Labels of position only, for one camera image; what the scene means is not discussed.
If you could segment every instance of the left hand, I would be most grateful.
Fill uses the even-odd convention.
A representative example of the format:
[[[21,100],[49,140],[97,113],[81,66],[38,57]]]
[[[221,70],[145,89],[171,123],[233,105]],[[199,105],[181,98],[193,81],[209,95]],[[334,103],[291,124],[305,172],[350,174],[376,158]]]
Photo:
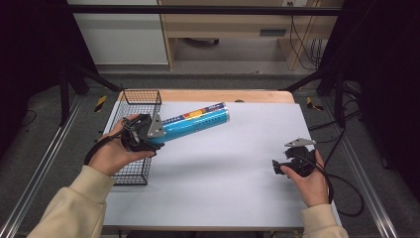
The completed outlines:
[[[138,115],[128,116],[128,119],[133,120]],[[115,135],[123,129],[122,120],[119,120],[114,128],[107,134],[103,135],[99,140],[107,136]],[[107,176],[113,176],[120,171],[124,166],[131,162],[139,161],[147,157],[154,156],[153,151],[128,152],[121,144],[121,139],[116,138],[106,143],[89,162],[89,167],[103,173]]]

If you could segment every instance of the table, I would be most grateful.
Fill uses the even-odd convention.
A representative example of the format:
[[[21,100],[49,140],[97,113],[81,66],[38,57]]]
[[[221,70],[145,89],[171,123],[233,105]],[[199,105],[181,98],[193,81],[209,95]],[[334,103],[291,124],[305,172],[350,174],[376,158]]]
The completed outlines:
[[[272,231],[303,226],[305,204],[292,181],[276,175],[271,165],[285,161],[285,143],[309,138],[289,92],[159,92],[162,119],[224,101],[231,121],[167,142],[152,160],[148,185],[114,186],[105,227]],[[246,102],[234,102],[238,99]]]

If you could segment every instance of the blue can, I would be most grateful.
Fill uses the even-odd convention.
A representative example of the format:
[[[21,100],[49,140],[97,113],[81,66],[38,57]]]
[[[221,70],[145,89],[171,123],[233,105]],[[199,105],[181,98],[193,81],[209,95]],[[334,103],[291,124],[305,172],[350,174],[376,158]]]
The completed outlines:
[[[221,102],[162,121],[164,136],[150,138],[149,142],[165,143],[228,121],[228,108],[224,102]]]

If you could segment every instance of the sleeve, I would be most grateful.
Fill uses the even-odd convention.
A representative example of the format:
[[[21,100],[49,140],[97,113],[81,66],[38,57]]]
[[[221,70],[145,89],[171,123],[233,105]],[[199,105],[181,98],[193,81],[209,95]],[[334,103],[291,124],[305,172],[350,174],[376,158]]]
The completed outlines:
[[[305,226],[304,238],[349,237],[347,231],[337,224],[330,204],[309,207],[302,211]]]
[[[84,166],[70,187],[58,191],[28,237],[99,237],[105,198],[114,183],[113,178]]]

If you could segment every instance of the metal rail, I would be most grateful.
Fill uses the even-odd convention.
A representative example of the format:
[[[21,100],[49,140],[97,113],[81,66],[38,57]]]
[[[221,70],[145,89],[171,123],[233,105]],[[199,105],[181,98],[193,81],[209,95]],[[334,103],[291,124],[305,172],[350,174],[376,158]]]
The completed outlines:
[[[359,10],[342,8],[261,7],[261,6],[172,6],[172,5],[68,5],[42,7],[50,11],[70,11],[91,14],[214,14],[214,15],[293,15],[340,16]]]
[[[31,180],[29,181],[25,191],[23,192],[21,198],[13,209],[12,213],[9,215],[7,221],[3,224],[0,230],[1,238],[14,237],[16,232],[19,229],[23,219],[25,218],[26,213],[28,212],[32,202],[34,201],[35,196],[37,195],[38,190],[40,189],[44,178],[47,175],[47,172],[50,169],[51,164],[53,163],[55,156],[61,147],[65,136],[69,128],[71,127],[75,116],[79,110],[80,104],[83,100],[83,96],[76,95],[76,98],[71,106],[71,113],[65,122],[64,125],[60,126],[55,133],[52,142],[50,143],[49,148],[44,154],[40,164],[34,172]]]
[[[331,105],[330,100],[322,99],[323,104],[326,106],[326,111],[328,112],[331,119],[335,119],[333,116],[333,106]],[[335,125],[335,130],[337,134],[340,134],[340,128],[337,124]],[[361,193],[364,196],[364,199],[367,203],[367,206],[370,210],[371,216],[373,217],[374,222],[376,223],[377,229],[379,230],[382,237],[386,238],[396,238],[398,237],[396,230],[389,219],[388,214],[386,213],[385,208],[383,207],[382,202],[379,199],[376,191],[374,190],[373,185],[370,183],[370,179],[367,176],[364,168],[362,167],[361,162],[358,159],[358,156],[355,150],[352,147],[352,144],[349,141],[349,138],[346,134],[343,136],[343,148],[347,154],[347,159],[349,162],[350,169],[355,176],[356,182],[358,183]]]

